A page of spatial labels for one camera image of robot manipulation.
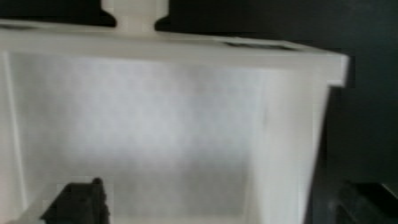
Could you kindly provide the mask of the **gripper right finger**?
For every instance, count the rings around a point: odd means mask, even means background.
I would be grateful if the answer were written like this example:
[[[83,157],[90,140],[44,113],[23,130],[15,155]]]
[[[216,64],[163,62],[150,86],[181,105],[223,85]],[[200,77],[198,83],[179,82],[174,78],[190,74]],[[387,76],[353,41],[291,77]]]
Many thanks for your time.
[[[344,183],[335,224],[398,224],[398,183]]]

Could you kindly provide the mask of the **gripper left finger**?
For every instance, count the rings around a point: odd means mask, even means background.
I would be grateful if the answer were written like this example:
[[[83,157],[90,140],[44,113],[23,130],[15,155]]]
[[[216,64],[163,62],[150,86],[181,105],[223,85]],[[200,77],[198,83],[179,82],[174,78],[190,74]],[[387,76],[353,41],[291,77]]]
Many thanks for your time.
[[[102,180],[69,183],[39,217],[44,224],[110,224]]]

